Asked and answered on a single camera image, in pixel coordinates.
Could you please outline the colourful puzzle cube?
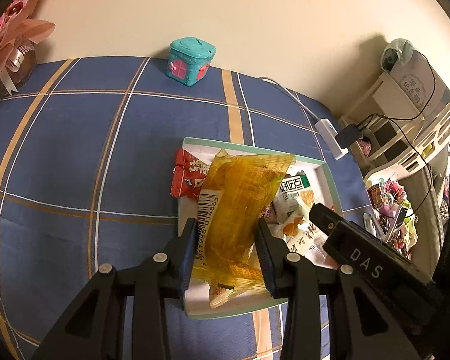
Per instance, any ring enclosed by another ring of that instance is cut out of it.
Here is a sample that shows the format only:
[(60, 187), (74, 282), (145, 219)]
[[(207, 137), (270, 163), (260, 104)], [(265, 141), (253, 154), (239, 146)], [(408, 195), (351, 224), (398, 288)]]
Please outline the colourful puzzle cube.
[(388, 195), (381, 184), (374, 184), (368, 189), (370, 202), (379, 211), (389, 204)]

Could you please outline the white power strip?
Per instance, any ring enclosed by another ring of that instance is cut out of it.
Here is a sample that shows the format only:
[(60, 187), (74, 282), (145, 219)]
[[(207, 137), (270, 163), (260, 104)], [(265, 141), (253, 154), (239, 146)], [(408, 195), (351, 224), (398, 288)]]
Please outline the white power strip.
[(337, 142), (337, 130), (328, 119), (319, 119), (314, 127), (321, 135), (335, 160), (339, 160), (348, 154), (348, 149), (341, 148)]

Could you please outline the beige barcode snack packet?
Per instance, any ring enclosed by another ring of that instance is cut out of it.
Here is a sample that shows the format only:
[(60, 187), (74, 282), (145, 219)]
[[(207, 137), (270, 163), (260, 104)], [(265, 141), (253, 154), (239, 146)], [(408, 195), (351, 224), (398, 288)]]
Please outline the beige barcode snack packet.
[(333, 270), (338, 263), (324, 250), (327, 236), (299, 213), (292, 213), (284, 223), (273, 223), (271, 234), (285, 241), (290, 252), (300, 254), (314, 265)]

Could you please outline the green and white snack packet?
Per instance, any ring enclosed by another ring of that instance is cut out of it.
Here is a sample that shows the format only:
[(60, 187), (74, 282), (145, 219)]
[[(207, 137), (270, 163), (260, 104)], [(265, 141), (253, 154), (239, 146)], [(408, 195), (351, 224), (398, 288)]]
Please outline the green and white snack packet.
[(284, 224), (293, 215), (308, 222), (314, 202), (314, 191), (304, 172), (283, 178), (273, 200), (278, 223)]

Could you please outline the yellow-wrapped snack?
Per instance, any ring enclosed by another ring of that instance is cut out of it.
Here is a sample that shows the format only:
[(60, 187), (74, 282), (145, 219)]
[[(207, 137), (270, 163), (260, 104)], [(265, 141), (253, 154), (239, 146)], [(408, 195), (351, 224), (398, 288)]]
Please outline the yellow-wrapped snack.
[(197, 204), (193, 278), (226, 287), (263, 280), (250, 261), (255, 229), (294, 161), (293, 154), (214, 156)]

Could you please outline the pink flower bouquet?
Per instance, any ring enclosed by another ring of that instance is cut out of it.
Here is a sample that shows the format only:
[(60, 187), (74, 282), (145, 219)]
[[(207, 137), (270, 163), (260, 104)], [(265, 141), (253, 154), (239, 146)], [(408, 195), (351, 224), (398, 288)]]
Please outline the pink flower bouquet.
[(55, 30), (52, 22), (33, 19), (40, 0), (12, 0), (0, 17), (0, 83), (9, 94), (17, 91), (17, 86), (7, 69), (11, 67), (13, 55), (19, 51), (19, 42), (28, 41), (37, 45)]

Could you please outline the white desk organizer shelf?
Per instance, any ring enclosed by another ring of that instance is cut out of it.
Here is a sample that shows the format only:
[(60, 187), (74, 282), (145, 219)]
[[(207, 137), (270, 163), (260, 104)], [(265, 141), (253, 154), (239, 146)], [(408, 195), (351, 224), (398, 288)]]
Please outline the white desk organizer shelf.
[(377, 80), (340, 117), (342, 127), (356, 124), (370, 141), (370, 150), (350, 147), (368, 187), (415, 174), (450, 142), (450, 89), (428, 59), (398, 38), (380, 66)]

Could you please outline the teal toy house box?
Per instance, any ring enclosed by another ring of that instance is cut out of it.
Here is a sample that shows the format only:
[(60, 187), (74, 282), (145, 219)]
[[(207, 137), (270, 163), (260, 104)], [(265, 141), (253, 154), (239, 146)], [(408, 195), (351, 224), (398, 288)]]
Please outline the teal toy house box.
[(196, 37), (182, 37), (172, 41), (166, 75), (185, 86), (194, 86), (207, 74), (216, 48)]

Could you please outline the red cracker snack packet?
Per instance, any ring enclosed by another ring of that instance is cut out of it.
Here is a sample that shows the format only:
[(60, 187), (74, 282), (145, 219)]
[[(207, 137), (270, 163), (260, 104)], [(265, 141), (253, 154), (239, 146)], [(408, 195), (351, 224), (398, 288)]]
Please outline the red cracker snack packet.
[(188, 197), (197, 201), (208, 171), (209, 165), (199, 158), (187, 150), (177, 150), (170, 195), (172, 197)]

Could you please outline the black power adapter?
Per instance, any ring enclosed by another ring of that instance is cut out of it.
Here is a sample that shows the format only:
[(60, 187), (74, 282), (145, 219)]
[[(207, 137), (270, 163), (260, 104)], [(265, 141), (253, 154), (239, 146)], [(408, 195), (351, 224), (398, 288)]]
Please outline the black power adapter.
[(362, 130), (356, 124), (350, 124), (344, 127), (336, 135), (336, 141), (339, 147), (346, 149), (355, 141), (361, 140), (363, 137)]

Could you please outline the blue plaid tablecloth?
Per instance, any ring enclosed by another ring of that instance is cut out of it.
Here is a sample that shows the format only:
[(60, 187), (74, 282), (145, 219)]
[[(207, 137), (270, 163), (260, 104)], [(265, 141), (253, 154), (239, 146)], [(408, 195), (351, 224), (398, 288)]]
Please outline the blue plaid tablecloth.
[(352, 156), (312, 129), (331, 111), (216, 67), (187, 87), (157, 58), (78, 58), (34, 69), (0, 101), (0, 338), (29, 359), (101, 263), (133, 267), (178, 232), (170, 195), (186, 137), (325, 161), (343, 212), (371, 208)]

